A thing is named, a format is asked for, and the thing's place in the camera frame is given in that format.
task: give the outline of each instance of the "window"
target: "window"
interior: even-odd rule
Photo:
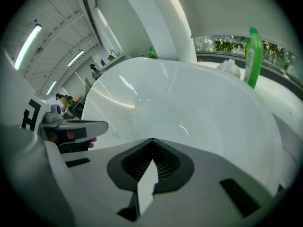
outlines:
[[[249,37],[214,35],[195,37],[196,53],[226,54],[245,58]],[[303,58],[276,44],[263,41],[263,64],[286,74],[303,87]]]

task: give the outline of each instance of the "fluorescent light tube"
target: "fluorescent light tube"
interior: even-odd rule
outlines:
[[[51,85],[51,87],[48,89],[46,95],[49,95],[51,93],[51,91],[52,91],[53,87],[56,85],[56,83],[57,83],[56,81],[53,82],[53,84]]]
[[[70,63],[68,63],[68,65],[67,66],[71,66],[82,54],[84,53],[84,51],[81,51],[79,54],[77,54],[76,56],[75,56],[75,58],[74,59],[72,59],[71,60],[71,62]]]
[[[16,59],[15,62],[15,69],[18,70],[21,62],[28,50],[28,48],[30,47],[31,43],[33,42],[34,38],[36,37],[36,35],[40,32],[40,30],[42,29],[41,25],[36,25],[33,29],[33,31],[30,33],[30,35],[28,36],[27,40],[25,41],[25,43],[22,46],[22,49]]]

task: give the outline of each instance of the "faucet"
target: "faucet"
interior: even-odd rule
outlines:
[[[114,50],[111,50],[110,53],[112,54],[113,52],[115,52]],[[120,52],[118,52],[118,54],[115,52],[116,56],[120,55]]]

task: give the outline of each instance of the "ceiling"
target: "ceiling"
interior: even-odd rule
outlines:
[[[72,70],[73,66],[67,67],[67,64],[81,50],[86,58],[86,53],[100,42],[82,0],[27,0],[3,37],[4,48],[14,62],[36,24],[41,25],[42,30],[29,47],[18,71],[35,89],[35,95],[43,98],[54,80],[59,81]],[[39,53],[37,49],[40,47],[43,50]]]

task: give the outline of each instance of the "green spray bottle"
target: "green spray bottle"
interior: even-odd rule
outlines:
[[[158,59],[158,56],[156,53],[152,52],[152,47],[150,47],[149,51],[148,51],[148,56],[150,58],[153,58],[153,59]]]
[[[258,31],[250,27],[251,40],[246,51],[246,66],[243,81],[253,89],[256,86],[263,58],[263,43]]]

